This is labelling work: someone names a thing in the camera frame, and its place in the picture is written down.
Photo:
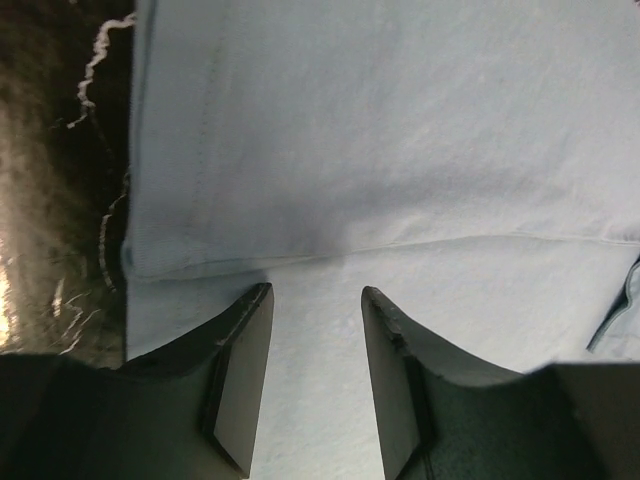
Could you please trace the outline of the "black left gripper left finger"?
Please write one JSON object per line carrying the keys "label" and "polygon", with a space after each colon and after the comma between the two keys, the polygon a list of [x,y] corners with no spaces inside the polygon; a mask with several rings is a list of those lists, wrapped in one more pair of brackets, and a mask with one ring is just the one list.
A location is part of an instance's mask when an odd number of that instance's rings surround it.
{"label": "black left gripper left finger", "polygon": [[273,308],[271,285],[255,285],[117,369],[66,354],[3,355],[2,477],[248,478]]}

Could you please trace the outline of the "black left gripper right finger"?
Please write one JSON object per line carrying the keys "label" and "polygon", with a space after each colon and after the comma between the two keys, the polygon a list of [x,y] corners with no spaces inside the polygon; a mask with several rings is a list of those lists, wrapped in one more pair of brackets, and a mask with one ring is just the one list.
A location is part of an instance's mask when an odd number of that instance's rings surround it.
{"label": "black left gripper right finger", "polygon": [[482,360],[361,296],[388,479],[635,479],[639,368],[549,364],[528,374]]}

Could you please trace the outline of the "grey-blue polo shirt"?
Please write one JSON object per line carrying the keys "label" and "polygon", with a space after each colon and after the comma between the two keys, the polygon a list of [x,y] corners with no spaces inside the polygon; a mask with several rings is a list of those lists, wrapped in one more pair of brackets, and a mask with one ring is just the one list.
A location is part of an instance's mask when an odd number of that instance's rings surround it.
{"label": "grey-blue polo shirt", "polygon": [[140,1],[127,352],[269,282],[251,475],[383,475],[360,297],[492,363],[639,356],[632,1]]}

